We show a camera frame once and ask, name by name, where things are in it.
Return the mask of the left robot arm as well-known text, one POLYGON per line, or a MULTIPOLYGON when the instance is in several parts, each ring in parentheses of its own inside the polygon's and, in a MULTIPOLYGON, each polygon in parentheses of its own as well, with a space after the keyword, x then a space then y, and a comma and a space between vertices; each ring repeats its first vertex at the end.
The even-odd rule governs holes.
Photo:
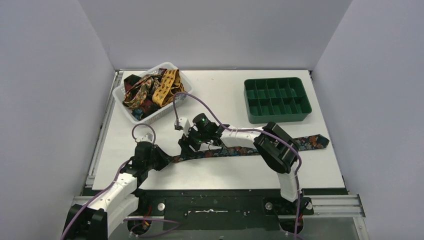
POLYGON ((121 164, 105 189, 83 205, 70 208, 60 238, 106 240, 130 214, 147 214, 152 207, 147 192, 140 186, 151 170, 160 171, 174 160, 158 145, 138 142, 134 155, 121 164))

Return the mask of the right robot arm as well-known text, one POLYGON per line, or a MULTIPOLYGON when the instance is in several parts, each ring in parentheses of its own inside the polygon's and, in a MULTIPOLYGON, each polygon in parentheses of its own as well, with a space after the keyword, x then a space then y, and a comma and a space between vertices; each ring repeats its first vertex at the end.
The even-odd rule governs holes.
POLYGON ((185 117, 177 118, 174 128, 183 132, 178 141, 181 159, 258 154, 276 172, 281 197, 292 203, 298 199, 300 188, 296 180, 295 162, 300 147, 276 123, 269 122, 257 128, 237 128, 212 122, 200 113, 192 123, 185 117))

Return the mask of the dark blue floral tie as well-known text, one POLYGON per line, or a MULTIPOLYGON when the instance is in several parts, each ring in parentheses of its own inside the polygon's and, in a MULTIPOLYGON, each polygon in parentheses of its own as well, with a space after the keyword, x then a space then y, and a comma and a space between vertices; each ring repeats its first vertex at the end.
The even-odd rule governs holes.
MULTIPOLYGON (((294 138, 294 140, 298 144, 299 152, 325 149, 330 144, 330 140, 321 134, 296 137, 294 138)), ((258 155, 259 152, 256 149, 249 147, 233 146, 226 148, 202 150, 195 153, 181 153, 180 155, 173 156, 171 162, 179 163, 204 158, 244 157, 258 155)))

